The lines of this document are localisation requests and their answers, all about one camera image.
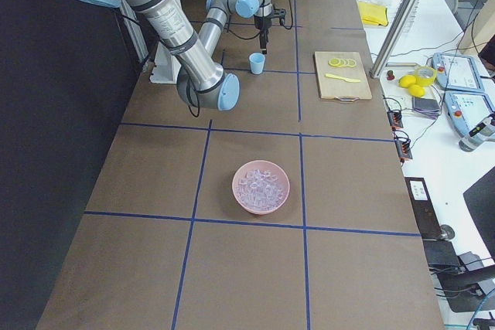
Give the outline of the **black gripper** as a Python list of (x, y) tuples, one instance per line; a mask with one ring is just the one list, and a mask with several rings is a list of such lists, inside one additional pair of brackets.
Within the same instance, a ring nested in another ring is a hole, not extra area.
[(266, 55), (268, 50), (268, 34), (271, 28), (271, 15), (254, 15), (254, 26), (259, 32), (259, 47), (263, 55)]

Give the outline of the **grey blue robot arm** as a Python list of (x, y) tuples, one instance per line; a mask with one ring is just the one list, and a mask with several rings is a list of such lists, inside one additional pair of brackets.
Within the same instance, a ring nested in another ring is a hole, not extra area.
[(107, 8), (126, 1), (144, 15), (160, 41), (181, 65), (176, 89), (190, 107), (228, 111), (240, 95), (240, 82), (233, 73), (213, 61), (212, 55), (228, 17), (262, 19), (274, 14), (271, 0), (207, 0), (207, 17), (196, 31), (177, 0), (79, 0)]

